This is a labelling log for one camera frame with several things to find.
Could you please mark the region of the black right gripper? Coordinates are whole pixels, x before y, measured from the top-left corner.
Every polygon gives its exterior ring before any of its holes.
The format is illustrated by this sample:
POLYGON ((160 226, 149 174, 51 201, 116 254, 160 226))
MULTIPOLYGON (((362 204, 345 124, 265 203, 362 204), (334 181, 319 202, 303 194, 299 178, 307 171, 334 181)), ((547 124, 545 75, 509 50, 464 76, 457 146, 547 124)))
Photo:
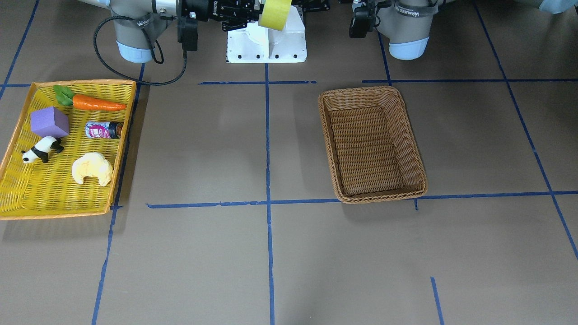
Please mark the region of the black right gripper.
POLYGON ((182 0, 180 14, 197 21, 218 21, 225 32, 246 28, 259 20, 258 0, 182 0))

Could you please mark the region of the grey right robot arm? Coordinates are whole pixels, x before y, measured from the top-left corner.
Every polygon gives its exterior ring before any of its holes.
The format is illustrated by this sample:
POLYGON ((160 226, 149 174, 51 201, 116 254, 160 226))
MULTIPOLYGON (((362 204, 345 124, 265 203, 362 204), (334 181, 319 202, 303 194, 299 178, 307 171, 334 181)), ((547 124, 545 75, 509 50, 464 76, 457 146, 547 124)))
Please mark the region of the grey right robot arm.
POLYGON ((182 49, 196 51, 200 21, 219 21, 226 32, 241 29, 258 21, 265 5, 263 0, 87 0, 86 3, 109 10, 122 58, 136 63, 153 59, 158 37, 174 21, 182 49))

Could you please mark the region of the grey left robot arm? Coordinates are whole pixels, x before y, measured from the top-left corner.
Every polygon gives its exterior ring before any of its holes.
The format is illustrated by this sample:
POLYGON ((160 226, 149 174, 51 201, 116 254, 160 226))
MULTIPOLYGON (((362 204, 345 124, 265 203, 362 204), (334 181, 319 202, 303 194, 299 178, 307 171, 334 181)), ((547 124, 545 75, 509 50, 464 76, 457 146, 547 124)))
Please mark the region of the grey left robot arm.
MULTIPOLYGON (((412 61, 427 48, 434 17, 453 6, 454 0, 381 0, 372 6, 374 27, 389 41, 393 58, 412 61)), ((516 27, 533 30, 556 25, 565 13, 573 12, 577 20, 575 0, 473 0, 488 8, 502 9, 505 19, 516 27)))

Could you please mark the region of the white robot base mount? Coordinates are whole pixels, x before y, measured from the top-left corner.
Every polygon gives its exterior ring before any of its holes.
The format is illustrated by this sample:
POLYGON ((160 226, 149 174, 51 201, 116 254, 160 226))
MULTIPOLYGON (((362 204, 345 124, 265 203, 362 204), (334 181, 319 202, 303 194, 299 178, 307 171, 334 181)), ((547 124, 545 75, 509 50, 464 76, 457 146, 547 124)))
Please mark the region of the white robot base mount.
POLYGON ((254 22, 229 32, 226 54, 232 64, 305 62, 308 54, 302 9, 291 7, 281 31, 254 22))

